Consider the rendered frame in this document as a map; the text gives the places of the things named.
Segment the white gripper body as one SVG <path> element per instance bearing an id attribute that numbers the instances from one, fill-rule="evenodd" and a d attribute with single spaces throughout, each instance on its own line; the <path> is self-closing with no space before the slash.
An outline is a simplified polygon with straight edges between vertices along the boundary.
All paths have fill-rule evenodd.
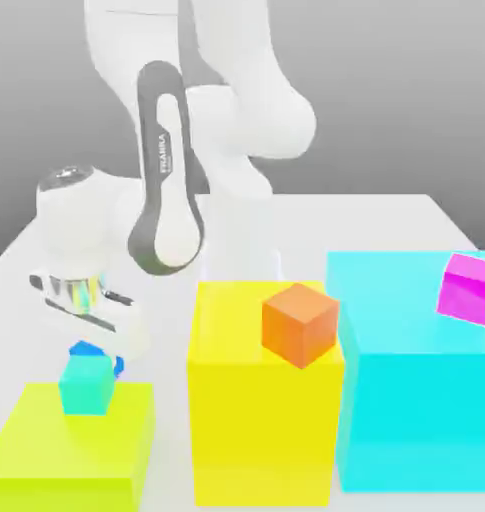
<path id="1" fill-rule="evenodd" d="M 77 314 L 71 307 L 45 298 L 50 318 L 75 343 L 85 341 L 107 355 L 134 361 L 151 347 L 151 338 L 137 303 L 119 294 L 102 294 L 89 313 Z"/>

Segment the small blue cube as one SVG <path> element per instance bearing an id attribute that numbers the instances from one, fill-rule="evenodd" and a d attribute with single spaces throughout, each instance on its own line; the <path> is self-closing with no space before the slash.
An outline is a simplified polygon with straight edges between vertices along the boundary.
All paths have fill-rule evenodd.
<path id="1" fill-rule="evenodd" d="M 102 348 L 91 344 L 87 341 L 80 340 L 74 345 L 72 345 L 69 350 L 70 356 L 84 356 L 84 357 L 100 357 L 106 356 L 108 357 L 113 365 L 113 373 L 116 378 L 119 378 L 125 369 L 124 359 L 119 356 L 111 356 L 108 355 Z"/>

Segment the small teal cube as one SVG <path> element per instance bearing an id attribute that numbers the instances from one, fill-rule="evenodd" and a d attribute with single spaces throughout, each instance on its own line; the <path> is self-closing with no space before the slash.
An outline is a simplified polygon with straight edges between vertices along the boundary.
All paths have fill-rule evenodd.
<path id="1" fill-rule="evenodd" d="M 108 356 L 72 355 L 58 382 L 64 413 L 106 415 L 115 381 L 112 362 Z"/>

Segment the small orange cube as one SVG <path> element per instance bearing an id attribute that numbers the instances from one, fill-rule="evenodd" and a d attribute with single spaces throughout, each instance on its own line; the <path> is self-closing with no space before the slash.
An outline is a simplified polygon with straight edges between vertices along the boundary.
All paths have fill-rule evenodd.
<path id="1" fill-rule="evenodd" d="M 262 305 L 262 345 L 304 369 L 334 347 L 340 302 L 294 283 Z"/>

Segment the small magenta cube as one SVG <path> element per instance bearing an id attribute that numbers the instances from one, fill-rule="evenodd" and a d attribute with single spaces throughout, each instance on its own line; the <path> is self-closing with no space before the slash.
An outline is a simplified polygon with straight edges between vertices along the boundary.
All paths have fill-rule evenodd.
<path id="1" fill-rule="evenodd" d="M 485 258 L 453 253 L 443 272 L 436 312 L 485 326 Z"/>

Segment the large lime box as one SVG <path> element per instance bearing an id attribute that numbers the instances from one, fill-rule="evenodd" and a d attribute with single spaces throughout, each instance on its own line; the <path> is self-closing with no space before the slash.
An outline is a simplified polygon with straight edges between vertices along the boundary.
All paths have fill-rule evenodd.
<path id="1" fill-rule="evenodd" d="M 26 385 L 0 432 L 0 512 L 139 512 L 154 430 L 149 383 L 117 384 L 104 416 Z"/>

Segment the large yellow box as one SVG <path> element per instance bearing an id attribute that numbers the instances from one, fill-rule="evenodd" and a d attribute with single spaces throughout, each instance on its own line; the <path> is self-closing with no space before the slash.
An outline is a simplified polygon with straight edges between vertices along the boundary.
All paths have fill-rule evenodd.
<path id="1" fill-rule="evenodd" d="M 345 361 L 303 369 L 262 344 L 264 303 L 286 281 L 199 283 L 187 354 L 194 502 L 325 506 Z"/>

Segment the large cyan box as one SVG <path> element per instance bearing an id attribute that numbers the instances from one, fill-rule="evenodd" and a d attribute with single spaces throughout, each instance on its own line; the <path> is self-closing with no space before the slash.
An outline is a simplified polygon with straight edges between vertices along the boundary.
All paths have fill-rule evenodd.
<path id="1" fill-rule="evenodd" d="M 446 251 L 331 251 L 346 492 L 485 492 L 485 325 L 437 312 Z"/>

